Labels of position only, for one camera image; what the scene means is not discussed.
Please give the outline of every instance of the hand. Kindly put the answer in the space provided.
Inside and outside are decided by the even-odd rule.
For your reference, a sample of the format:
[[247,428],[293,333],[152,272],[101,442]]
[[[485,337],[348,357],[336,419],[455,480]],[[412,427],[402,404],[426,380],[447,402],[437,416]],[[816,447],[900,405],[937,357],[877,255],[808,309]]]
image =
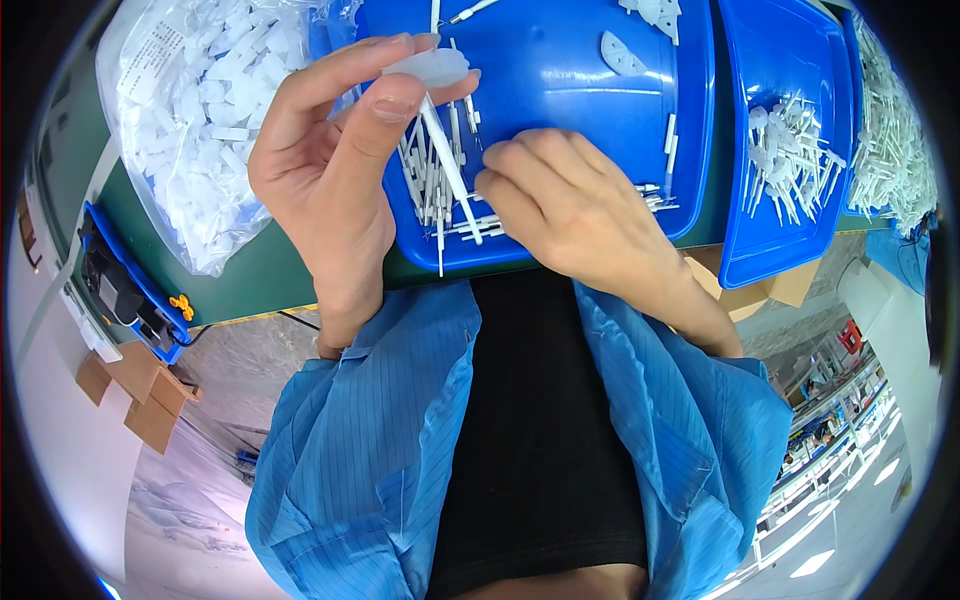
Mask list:
[[[425,92],[410,75],[380,69],[436,46],[439,36],[372,37],[293,73],[276,92],[250,156],[250,184],[314,278],[319,347],[348,346],[383,301],[383,257],[396,224],[381,180]],[[352,107],[334,102],[376,79]],[[437,104],[476,89],[479,72],[430,90]]]
[[718,356],[742,356],[730,316],[689,267],[627,176],[585,137],[521,132],[490,146],[477,191],[507,235],[546,267],[613,294]]

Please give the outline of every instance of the blue plastic tray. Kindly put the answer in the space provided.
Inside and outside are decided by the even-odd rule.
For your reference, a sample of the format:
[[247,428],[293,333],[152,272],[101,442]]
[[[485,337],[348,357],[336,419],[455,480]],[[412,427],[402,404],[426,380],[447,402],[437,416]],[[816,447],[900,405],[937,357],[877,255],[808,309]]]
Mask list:
[[[445,0],[448,20],[473,0]],[[430,1],[367,0],[357,12],[357,37],[429,31]],[[675,48],[660,30],[615,2],[529,0],[501,2],[456,25],[442,25],[442,46],[449,36],[483,70],[473,103],[483,117],[480,142],[487,148],[531,128],[562,127],[583,133],[611,157],[634,183],[665,183],[667,114],[677,114],[680,148],[672,195],[678,209],[658,213],[670,239],[684,235],[700,214],[707,180],[713,122],[713,32],[708,2],[684,3],[679,18],[681,45]],[[615,75],[600,56],[600,37],[612,31],[651,69],[646,77]],[[467,127],[462,103],[460,128],[468,164],[468,189],[483,169],[481,150]],[[445,121],[447,109],[439,110]],[[396,218],[396,241],[407,258],[437,270],[437,247],[425,238],[394,154],[383,178]],[[474,214],[492,210],[473,203]],[[454,222],[463,221],[459,206]],[[449,236],[444,250],[448,270],[529,258],[507,236],[485,238],[482,246]]]
[[783,227],[764,194],[753,219],[740,209],[754,176],[747,159],[747,114],[770,109],[799,88],[813,101],[821,137],[848,162],[852,157],[853,90],[843,32],[806,0],[719,0],[727,29],[736,112],[730,218],[720,265],[720,284],[733,289],[819,258],[827,251],[846,200],[849,172],[837,178],[817,223]]
[[[100,231],[100,234],[104,236],[104,240],[107,242],[109,248],[113,251],[113,255],[117,257],[117,260],[127,268],[127,273],[130,275],[133,282],[143,291],[147,296],[147,299],[152,302],[157,308],[160,309],[160,312],[170,320],[174,325],[173,333],[174,337],[180,340],[183,343],[188,343],[190,341],[190,333],[187,331],[186,321],[183,319],[182,313],[170,305],[169,297],[163,294],[156,285],[143,273],[143,270],[140,269],[140,265],[136,264],[136,261],[133,260],[133,257],[127,252],[127,248],[123,245],[121,238],[117,236],[116,232],[113,230],[113,226],[110,224],[107,215],[100,208],[100,206],[91,203],[84,203],[84,210],[89,213],[90,217],[93,218],[93,223],[96,224],[97,229]],[[183,354],[183,346],[179,344],[174,344],[170,351],[164,352],[160,348],[153,348],[147,341],[143,339],[143,336],[140,334],[139,327],[128,327],[136,337],[140,338],[143,343],[154,352],[154,354],[167,363],[168,365],[173,365],[177,362],[177,359],[180,358],[180,355]]]
[[[850,54],[850,71],[853,83],[853,153],[856,154],[856,147],[860,142],[856,139],[860,133],[860,127],[863,122],[863,65],[860,63],[860,42],[856,39],[856,29],[853,27],[853,13],[844,11],[840,17],[843,23],[843,35],[847,41],[847,52]],[[847,206],[847,200],[850,198],[850,188],[853,184],[853,174],[856,170],[851,165],[850,176],[848,177],[847,194],[844,194],[843,205],[840,212],[852,217],[861,217],[863,213]],[[878,218],[880,213],[885,212],[879,208],[871,208],[867,214],[871,219]]]

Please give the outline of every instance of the green workbench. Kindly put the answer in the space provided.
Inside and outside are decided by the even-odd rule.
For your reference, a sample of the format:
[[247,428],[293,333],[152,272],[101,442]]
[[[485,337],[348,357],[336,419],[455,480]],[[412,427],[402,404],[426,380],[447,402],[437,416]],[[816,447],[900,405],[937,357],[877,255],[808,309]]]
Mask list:
[[[734,154],[732,77],[725,37],[719,30],[715,30],[715,33],[719,40],[719,43],[715,44],[715,116],[703,208],[700,218],[690,232],[674,242],[677,248],[722,244],[727,228]],[[67,170],[72,173],[69,178],[73,185],[61,186],[62,192],[51,191],[52,198],[48,201],[48,204],[53,205],[50,212],[59,215],[59,218],[55,219],[56,224],[51,228],[58,229],[54,237],[59,236],[60,240],[69,240],[69,228],[80,210],[85,182],[96,164],[97,157],[91,156],[88,148],[102,148],[108,137],[107,125],[96,95],[92,68],[88,69],[88,72],[84,71],[87,70],[78,69],[74,73],[75,84],[80,89],[73,110],[75,114],[81,114],[83,119],[73,119],[74,123],[80,123],[71,125],[81,132],[72,135],[75,141],[67,144],[63,152],[58,153],[64,160],[73,159],[77,162]],[[78,187],[76,181],[81,179],[79,174],[83,172],[87,173],[86,180]],[[120,162],[117,162],[103,188],[100,204],[116,230],[122,234],[128,249],[156,285],[171,296],[185,294],[190,298],[190,304],[196,310],[191,325],[241,319],[316,302],[310,274],[276,223],[270,223],[237,252],[228,261],[220,277],[193,276],[160,241]],[[837,230],[855,231],[884,227],[884,221],[870,223],[862,217],[841,215]],[[524,260],[484,268],[447,271],[444,280],[535,266],[535,261]],[[435,281],[439,281],[436,273],[411,264],[396,245],[390,250],[384,263],[384,282],[387,288],[395,289]],[[79,279],[77,283],[78,287],[83,287]],[[113,333],[124,339],[127,337],[122,331],[114,330]]]

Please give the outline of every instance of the plastic bag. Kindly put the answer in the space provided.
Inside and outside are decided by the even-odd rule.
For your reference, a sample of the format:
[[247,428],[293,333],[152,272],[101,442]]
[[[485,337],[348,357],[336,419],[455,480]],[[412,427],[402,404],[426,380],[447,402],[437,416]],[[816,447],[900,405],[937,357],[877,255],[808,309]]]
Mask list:
[[117,10],[96,57],[104,115],[154,228],[192,274],[219,276],[269,223],[247,178],[260,124],[289,73],[353,41],[361,3],[125,0]]

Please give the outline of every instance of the blue jacket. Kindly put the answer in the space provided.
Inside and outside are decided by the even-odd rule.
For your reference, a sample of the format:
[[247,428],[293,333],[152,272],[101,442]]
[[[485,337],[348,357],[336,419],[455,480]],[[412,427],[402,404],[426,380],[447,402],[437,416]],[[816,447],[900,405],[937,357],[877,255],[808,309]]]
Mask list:
[[[618,298],[575,291],[636,468],[644,597],[699,598],[745,558],[793,413],[763,363],[710,358]],[[480,326],[467,281],[388,293],[339,361],[307,361],[287,384],[246,529],[290,595],[423,598]]]

